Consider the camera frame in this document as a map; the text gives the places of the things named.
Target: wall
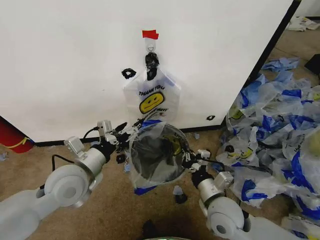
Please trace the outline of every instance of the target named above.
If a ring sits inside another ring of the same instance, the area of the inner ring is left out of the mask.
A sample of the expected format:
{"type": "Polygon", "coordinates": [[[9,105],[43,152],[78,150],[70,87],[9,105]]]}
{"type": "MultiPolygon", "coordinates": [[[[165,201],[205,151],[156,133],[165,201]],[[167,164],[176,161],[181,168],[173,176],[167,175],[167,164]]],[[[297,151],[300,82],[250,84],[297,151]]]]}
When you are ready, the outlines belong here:
{"type": "Polygon", "coordinates": [[[291,2],[2,0],[0,115],[36,142],[126,122],[121,71],[144,68],[141,31],[156,29],[182,87],[172,124],[219,125],[291,2]]]}
{"type": "Polygon", "coordinates": [[[294,15],[297,17],[320,17],[320,0],[302,0],[294,15]]]}

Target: red fire extinguisher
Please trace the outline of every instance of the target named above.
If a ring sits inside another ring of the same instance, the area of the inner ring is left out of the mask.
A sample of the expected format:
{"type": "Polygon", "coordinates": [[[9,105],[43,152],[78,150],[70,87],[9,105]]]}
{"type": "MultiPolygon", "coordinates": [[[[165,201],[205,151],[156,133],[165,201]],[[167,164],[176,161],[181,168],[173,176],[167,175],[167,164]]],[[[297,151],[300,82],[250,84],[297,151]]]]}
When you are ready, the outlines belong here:
{"type": "Polygon", "coordinates": [[[20,154],[33,148],[34,142],[0,117],[0,144],[20,154]]]}

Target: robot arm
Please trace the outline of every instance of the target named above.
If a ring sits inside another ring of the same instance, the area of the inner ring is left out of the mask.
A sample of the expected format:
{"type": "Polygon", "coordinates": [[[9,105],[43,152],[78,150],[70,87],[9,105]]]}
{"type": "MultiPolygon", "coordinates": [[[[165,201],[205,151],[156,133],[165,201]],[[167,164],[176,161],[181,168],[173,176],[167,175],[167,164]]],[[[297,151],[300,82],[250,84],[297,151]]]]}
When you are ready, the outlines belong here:
{"type": "Polygon", "coordinates": [[[199,190],[199,205],[206,216],[206,226],[216,236],[230,240],[298,240],[297,236],[263,218],[254,217],[230,198],[224,196],[225,189],[232,183],[233,176],[220,172],[214,179],[201,165],[201,159],[208,159],[209,152],[200,150],[191,156],[189,169],[193,185],[199,190]]]}
{"type": "Polygon", "coordinates": [[[77,137],[64,141],[76,154],[75,164],[64,165],[47,178],[44,189],[25,190],[0,202],[1,240],[24,240],[40,221],[60,207],[80,207],[101,182],[102,167],[116,149],[110,121],[98,122],[100,144],[84,151],[77,137]]]}

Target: yellow smiley face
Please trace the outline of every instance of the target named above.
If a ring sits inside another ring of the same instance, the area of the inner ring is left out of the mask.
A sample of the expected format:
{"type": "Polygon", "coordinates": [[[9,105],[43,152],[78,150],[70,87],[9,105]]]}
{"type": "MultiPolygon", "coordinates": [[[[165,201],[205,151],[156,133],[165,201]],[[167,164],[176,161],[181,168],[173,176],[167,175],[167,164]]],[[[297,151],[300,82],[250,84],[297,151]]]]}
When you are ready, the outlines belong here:
{"type": "Polygon", "coordinates": [[[140,112],[146,114],[159,104],[163,103],[164,100],[164,95],[161,92],[155,92],[140,103],[140,112]]]}

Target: red tag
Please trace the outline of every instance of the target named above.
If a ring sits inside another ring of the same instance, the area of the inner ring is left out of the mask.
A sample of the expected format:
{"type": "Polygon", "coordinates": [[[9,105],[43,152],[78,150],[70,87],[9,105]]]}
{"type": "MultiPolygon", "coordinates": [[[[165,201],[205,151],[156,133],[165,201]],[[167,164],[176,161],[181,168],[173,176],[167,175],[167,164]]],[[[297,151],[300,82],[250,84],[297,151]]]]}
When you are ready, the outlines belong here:
{"type": "Polygon", "coordinates": [[[159,33],[156,30],[142,30],[142,37],[157,40],[159,33]]]}

